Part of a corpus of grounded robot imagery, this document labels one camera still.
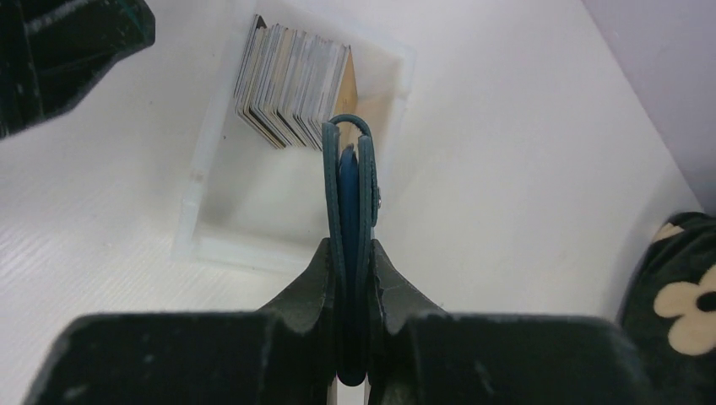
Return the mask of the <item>blue leather card holder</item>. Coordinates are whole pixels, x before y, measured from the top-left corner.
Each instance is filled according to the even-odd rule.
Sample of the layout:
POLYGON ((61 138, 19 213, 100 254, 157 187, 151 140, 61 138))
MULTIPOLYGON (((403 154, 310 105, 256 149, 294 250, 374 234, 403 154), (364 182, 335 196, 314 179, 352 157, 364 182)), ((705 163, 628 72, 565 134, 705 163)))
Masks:
POLYGON ((322 124, 324 190, 331 268, 335 275, 336 372, 347 386, 366 378, 367 279, 381 204, 372 132, 354 114, 322 124))

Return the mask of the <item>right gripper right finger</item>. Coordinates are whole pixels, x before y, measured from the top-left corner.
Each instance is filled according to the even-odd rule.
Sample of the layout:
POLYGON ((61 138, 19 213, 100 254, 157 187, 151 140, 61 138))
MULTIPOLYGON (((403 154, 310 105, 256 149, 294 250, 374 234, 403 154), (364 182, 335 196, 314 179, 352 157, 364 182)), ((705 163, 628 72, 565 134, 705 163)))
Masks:
POLYGON ((448 312, 372 242, 370 404, 652 404, 635 345, 590 316, 448 312))

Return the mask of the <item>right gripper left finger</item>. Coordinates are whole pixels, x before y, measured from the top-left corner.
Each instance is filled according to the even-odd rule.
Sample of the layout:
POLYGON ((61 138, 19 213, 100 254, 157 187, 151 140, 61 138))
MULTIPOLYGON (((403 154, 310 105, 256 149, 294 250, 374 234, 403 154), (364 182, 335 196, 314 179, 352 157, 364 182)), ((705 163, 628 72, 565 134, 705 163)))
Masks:
POLYGON ((324 404, 334 275, 322 240, 258 310, 94 313, 57 336, 27 404, 324 404))

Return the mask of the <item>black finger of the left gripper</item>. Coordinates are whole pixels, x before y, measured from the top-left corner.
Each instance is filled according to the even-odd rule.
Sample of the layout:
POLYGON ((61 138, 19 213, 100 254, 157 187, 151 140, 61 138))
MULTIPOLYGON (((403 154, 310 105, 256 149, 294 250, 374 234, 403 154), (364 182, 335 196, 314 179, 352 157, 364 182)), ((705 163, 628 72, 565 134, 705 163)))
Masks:
POLYGON ((155 16, 141 0, 2 0, 2 138, 68 113, 154 43, 155 16))

